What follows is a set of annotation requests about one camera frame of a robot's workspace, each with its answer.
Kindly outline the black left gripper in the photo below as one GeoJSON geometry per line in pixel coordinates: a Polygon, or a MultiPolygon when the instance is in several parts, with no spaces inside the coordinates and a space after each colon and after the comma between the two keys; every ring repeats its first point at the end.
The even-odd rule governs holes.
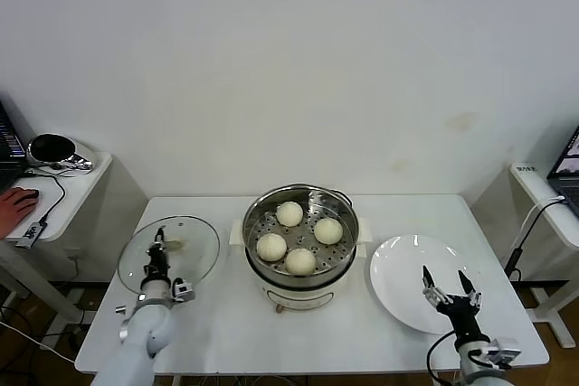
{"type": "Polygon", "coordinates": [[[169,283],[168,270],[169,265],[166,258],[165,249],[162,244],[165,243],[164,227],[160,227],[155,235],[155,243],[147,249],[149,262],[145,266],[145,282],[162,281],[169,283]]]}

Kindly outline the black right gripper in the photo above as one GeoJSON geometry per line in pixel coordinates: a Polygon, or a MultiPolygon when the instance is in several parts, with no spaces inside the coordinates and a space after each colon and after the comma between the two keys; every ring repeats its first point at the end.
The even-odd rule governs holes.
{"type": "Polygon", "coordinates": [[[475,289],[471,280],[461,270],[459,278],[466,297],[450,295],[451,302],[449,303],[448,296],[434,284],[429,269],[425,265],[422,266],[422,293],[440,314],[450,319],[456,336],[454,342],[456,350],[465,344],[489,341],[489,338],[481,332],[476,320],[481,306],[481,293],[475,289]]]}

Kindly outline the person's bare hand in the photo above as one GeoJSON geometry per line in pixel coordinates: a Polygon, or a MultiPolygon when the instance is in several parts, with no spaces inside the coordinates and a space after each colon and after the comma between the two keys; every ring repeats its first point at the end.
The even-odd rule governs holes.
{"type": "Polygon", "coordinates": [[[37,190],[21,187],[13,187],[1,194],[0,238],[2,240],[35,210],[38,198],[37,190]]]}

